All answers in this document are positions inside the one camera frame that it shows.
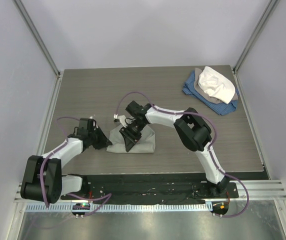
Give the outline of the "grey cloth napkin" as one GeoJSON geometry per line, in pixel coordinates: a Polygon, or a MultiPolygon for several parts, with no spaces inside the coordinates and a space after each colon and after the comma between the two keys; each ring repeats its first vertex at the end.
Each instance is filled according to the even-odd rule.
{"type": "Polygon", "coordinates": [[[149,154],[155,152],[156,134],[151,127],[146,126],[142,130],[141,139],[129,152],[126,152],[125,141],[120,133],[121,128],[122,125],[119,125],[110,131],[109,140],[112,145],[106,148],[107,152],[115,154],[149,154]]]}

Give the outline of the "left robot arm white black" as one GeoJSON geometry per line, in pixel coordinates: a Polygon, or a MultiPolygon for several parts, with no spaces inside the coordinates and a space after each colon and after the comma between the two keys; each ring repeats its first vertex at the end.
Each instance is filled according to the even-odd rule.
{"type": "Polygon", "coordinates": [[[53,150],[27,159],[21,183],[20,196],[26,200],[55,204],[61,196],[72,193],[83,200],[90,192],[83,177],[75,174],[62,175],[63,167],[74,157],[93,147],[105,149],[112,145],[97,121],[93,118],[78,118],[73,133],[53,150]]]}

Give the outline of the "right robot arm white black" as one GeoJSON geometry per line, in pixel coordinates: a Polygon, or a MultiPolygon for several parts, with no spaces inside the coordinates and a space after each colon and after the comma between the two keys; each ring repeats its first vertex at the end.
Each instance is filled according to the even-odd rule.
{"type": "Polygon", "coordinates": [[[126,152],[139,142],[147,125],[158,124],[173,128],[182,144],[194,152],[200,161],[205,171],[208,195],[219,198],[226,193],[230,178],[226,176],[214,152],[210,126],[195,109],[174,111],[150,103],[142,106],[132,101],[125,110],[133,117],[130,123],[118,116],[114,118],[122,124],[119,133],[124,139],[126,152]]]}

